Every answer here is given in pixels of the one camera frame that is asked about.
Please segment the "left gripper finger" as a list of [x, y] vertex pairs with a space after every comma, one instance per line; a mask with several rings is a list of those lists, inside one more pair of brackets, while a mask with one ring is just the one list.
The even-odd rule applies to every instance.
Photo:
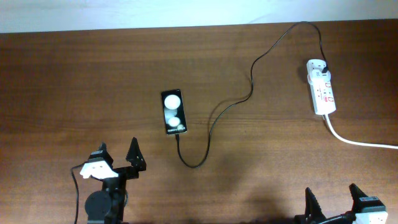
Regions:
[[102, 142], [99, 148], [96, 151], [93, 151], [89, 158], [88, 162], [97, 162], [97, 161], [105, 161], [110, 168], [113, 167], [113, 158], [107, 151], [106, 143]]
[[129, 150], [126, 155], [126, 160], [131, 163], [131, 165], [138, 171], [142, 172], [147, 169], [147, 164], [145, 159], [139, 149], [139, 144], [137, 138], [133, 137]]

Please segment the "black Samsung flip phone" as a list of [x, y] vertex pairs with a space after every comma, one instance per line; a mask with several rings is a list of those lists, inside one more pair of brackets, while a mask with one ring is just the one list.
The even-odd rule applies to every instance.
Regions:
[[166, 134], [186, 133], [188, 127], [181, 90], [174, 89], [163, 91], [161, 93], [161, 100]]

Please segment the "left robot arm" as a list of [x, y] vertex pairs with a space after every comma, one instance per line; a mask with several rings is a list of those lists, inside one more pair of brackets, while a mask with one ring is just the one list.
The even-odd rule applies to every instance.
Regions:
[[101, 190], [93, 192], [85, 202], [88, 223], [122, 223], [128, 192], [126, 182], [137, 179], [139, 173], [146, 170], [146, 162], [139, 149], [136, 138], [132, 138], [126, 161], [131, 165], [113, 167], [113, 158], [102, 143], [97, 151], [90, 154], [83, 165], [80, 175], [102, 182]]

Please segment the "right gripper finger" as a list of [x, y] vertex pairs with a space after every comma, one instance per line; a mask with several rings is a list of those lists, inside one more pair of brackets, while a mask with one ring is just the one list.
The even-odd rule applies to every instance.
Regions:
[[309, 187], [305, 189], [305, 219], [306, 220], [326, 220], [322, 209]]
[[349, 190], [353, 199], [354, 213], [385, 212], [386, 206], [377, 196], [367, 196], [356, 184], [351, 184]]

